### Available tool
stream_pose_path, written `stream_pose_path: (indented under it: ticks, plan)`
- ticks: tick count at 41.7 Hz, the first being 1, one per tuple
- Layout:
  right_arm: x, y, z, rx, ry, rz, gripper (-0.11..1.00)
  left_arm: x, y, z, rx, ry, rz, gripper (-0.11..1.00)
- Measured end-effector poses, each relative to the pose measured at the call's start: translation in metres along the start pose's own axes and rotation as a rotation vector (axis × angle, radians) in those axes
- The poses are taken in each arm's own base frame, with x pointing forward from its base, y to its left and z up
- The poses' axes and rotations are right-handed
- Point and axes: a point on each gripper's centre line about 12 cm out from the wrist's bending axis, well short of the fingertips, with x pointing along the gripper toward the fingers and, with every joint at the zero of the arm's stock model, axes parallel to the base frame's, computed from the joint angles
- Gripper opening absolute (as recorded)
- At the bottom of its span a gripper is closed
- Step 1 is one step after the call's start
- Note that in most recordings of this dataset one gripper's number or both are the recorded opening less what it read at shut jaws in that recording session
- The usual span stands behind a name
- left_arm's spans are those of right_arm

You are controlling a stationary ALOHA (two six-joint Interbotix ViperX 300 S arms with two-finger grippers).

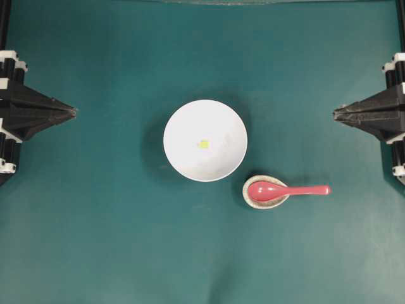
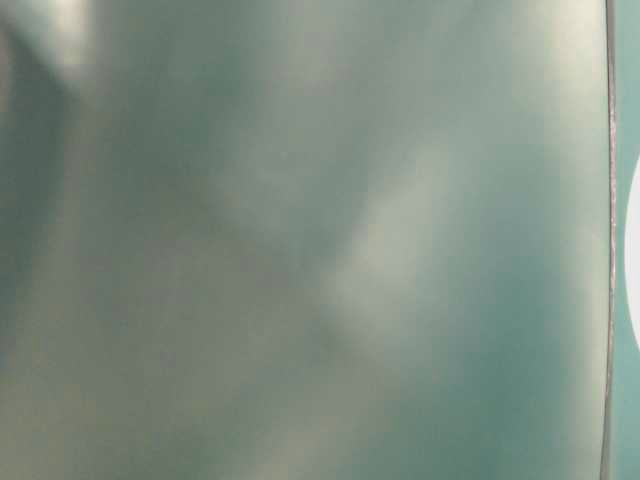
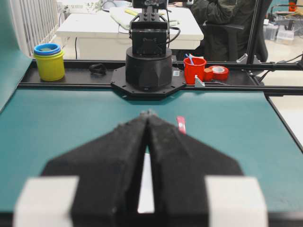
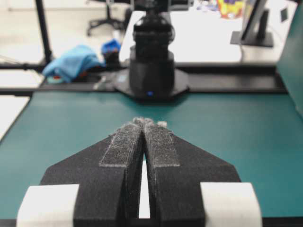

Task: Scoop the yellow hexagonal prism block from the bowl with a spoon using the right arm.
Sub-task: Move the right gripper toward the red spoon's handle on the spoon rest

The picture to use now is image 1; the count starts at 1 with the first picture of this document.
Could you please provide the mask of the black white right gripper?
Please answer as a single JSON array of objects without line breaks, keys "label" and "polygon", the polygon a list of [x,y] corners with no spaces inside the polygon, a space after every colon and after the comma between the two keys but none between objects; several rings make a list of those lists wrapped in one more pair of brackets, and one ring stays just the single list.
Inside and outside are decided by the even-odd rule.
[{"label": "black white right gripper", "polygon": [[333,112],[335,121],[355,127],[391,146],[392,174],[404,185],[404,115],[401,113],[364,113],[398,110],[404,104],[404,53],[396,53],[384,64],[387,89]]}]

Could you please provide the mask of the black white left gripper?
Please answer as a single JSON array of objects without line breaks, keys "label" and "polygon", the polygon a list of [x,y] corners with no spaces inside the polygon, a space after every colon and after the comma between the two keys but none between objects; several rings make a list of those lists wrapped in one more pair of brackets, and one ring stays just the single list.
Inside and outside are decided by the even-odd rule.
[{"label": "black white left gripper", "polygon": [[[23,85],[27,64],[14,50],[1,50],[1,185],[16,173],[23,141],[76,117],[77,109]],[[11,117],[12,103],[44,108],[53,112],[44,117]]]}]

